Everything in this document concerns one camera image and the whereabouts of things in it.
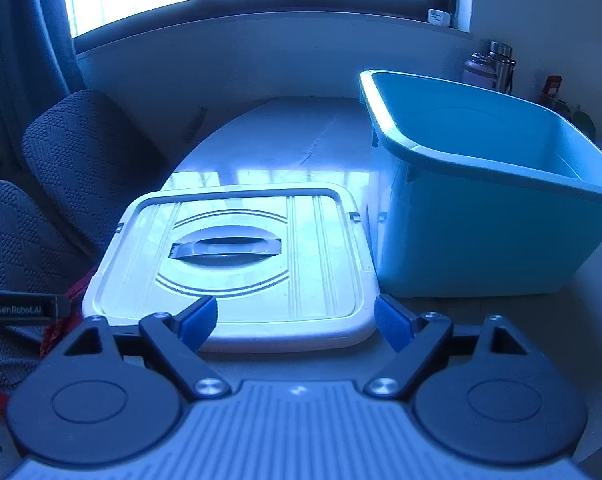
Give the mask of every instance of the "white plastic lid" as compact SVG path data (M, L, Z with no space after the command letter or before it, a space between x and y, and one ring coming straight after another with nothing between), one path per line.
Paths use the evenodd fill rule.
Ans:
M376 275L351 195L334 184L159 191L126 210L83 299L110 325L214 296L203 350L339 348L374 330Z

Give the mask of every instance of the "window frame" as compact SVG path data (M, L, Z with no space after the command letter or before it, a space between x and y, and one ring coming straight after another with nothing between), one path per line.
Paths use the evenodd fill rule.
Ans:
M377 14L426 22L428 9L454 14L456 0L186 0L139 12L79 34L74 38L74 48L76 54L80 54L112 41L158 28L239 14L322 10Z

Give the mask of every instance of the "small white device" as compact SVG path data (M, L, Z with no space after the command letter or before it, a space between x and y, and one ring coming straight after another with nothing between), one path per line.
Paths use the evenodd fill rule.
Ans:
M439 25L441 27L449 27L452 20L452 15L449 12L442 10L430 9L428 10L428 22L432 25Z

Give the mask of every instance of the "metal screw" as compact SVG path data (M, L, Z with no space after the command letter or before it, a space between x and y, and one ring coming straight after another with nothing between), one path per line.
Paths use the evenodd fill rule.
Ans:
M369 384L368 390L375 396L388 397L399 391L399 383L388 377L379 377Z
M227 384L216 378L205 378L196 382L194 390L200 396L215 397L225 393Z

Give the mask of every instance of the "red cloth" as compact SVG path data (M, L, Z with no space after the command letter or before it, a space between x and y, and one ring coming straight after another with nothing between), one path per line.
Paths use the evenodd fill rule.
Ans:
M83 321L81 301L96 271L97 267L92 267L85 276L72 285L65 293L67 299L70 300L70 315L60 319L56 324L46 326L43 332L43 341L41 341L40 355L42 358L48 355L63 337L78 327L81 321Z
M58 323L47 325L44 329L40 349L40 356L42 358L49 354L52 351L52 348L54 348L66 334L69 334L74 330L83 320L81 301L96 270L97 267L90 269L85 276L72 285L65 293L65 296L70 300L70 315L60 319ZM7 395L0 392L0 412L5 409L8 398Z

